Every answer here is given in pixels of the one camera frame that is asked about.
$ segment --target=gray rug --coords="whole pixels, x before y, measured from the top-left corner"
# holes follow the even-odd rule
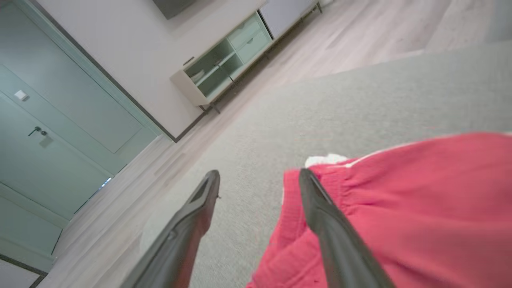
[[[241,287],[268,244],[283,171],[310,155],[358,157],[433,136],[512,131],[512,42],[426,55],[297,83],[262,95],[169,192],[145,247],[211,169],[222,199],[192,287]]]

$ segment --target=wooden floor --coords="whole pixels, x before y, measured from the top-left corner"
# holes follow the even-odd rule
[[[251,102],[289,83],[483,43],[492,0],[335,0],[262,58],[178,144],[159,137],[73,218],[39,287],[117,287],[162,195]]]

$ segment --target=door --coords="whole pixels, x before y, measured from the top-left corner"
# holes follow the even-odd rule
[[[2,92],[0,135],[0,183],[65,219],[110,176]]]
[[[153,139],[15,4],[0,10],[0,88],[16,104],[115,175]]]
[[[297,0],[268,0],[260,8],[260,13],[274,39],[279,38],[301,16]]]

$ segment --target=door frame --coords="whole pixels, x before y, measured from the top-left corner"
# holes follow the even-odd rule
[[[12,0],[32,22],[34,22],[64,53],[81,67],[107,94],[125,108],[144,127],[155,134],[163,132],[172,141],[177,142],[151,114],[137,102],[87,51],[59,25],[59,23],[36,0]],[[134,115],[130,110],[138,110]]]

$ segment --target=wall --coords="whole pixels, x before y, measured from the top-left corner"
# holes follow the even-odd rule
[[[152,0],[38,2],[174,136],[201,110],[169,78],[263,4],[198,0],[166,20]]]
[[[0,279],[2,287],[29,288],[39,275],[0,260]]]

